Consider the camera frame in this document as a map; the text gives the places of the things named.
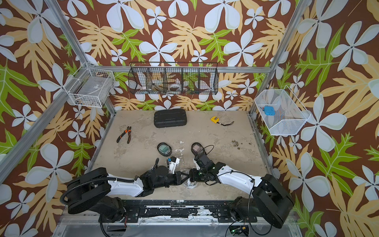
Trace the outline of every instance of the black plastic case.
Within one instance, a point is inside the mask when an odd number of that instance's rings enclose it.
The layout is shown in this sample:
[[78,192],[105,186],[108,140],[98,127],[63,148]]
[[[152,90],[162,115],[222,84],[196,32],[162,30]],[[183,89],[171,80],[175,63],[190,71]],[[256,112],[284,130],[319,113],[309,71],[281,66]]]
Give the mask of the black plastic case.
[[160,110],[154,113],[156,127],[176,127],[187,124],[186,111],[182,108],[173,110]]

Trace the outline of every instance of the tape measure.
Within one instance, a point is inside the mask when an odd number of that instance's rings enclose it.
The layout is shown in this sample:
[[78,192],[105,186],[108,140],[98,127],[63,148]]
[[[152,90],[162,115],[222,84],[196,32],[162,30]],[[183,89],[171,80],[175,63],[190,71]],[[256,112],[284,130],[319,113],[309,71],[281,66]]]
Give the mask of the tape measure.
[[211,121],[214,122],[215,124],[221,124],[222,126],[229,126],[229,125],[232,125],[232,124],[234,123],[234,121],[231,122],[231,123],[229,123],[229,124],[222,124],[222,123],[219,123],[220,118],[217,117],[217,116],[213,116],[213,117],[211,118]]

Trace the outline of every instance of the black wire basket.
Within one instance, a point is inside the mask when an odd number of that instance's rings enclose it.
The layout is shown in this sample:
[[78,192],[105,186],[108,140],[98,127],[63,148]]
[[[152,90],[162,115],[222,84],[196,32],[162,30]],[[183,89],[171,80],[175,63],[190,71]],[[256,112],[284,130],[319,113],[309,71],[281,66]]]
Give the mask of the black wire basket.
[[140,64],[130,63],[128,86],[133,94],[216,94],[218,91],[217,63]]

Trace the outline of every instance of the orange pliers handle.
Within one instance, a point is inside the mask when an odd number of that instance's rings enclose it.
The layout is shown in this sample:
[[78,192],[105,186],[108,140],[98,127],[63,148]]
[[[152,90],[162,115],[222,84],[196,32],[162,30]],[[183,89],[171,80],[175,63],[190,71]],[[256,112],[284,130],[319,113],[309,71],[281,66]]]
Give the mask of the orange pliers handle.
[[132,133],[132,127],[128,126],[126,130],[117,138],[117,143],[121,140],[121,138],[128,133],[128,144],[130,142],[130,134]]

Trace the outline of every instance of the white wire basket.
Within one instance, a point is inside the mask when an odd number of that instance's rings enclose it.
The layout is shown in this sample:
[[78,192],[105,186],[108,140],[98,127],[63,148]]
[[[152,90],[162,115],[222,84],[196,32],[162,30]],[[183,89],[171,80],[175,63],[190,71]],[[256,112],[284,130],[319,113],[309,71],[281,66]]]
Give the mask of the white wire basket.
[[[290,93],[293,99],[284,89],[268,89],[254,99],[272,136],[296,135],[311,116],[299,98],[291,90]],[[272,115],[267,115],[268,109],[273,111]]]
[[96,69],[83,65],[85,71],[73,78],[74,85],[66,90],[75,105],[102,108],[115,82],[109,70]]

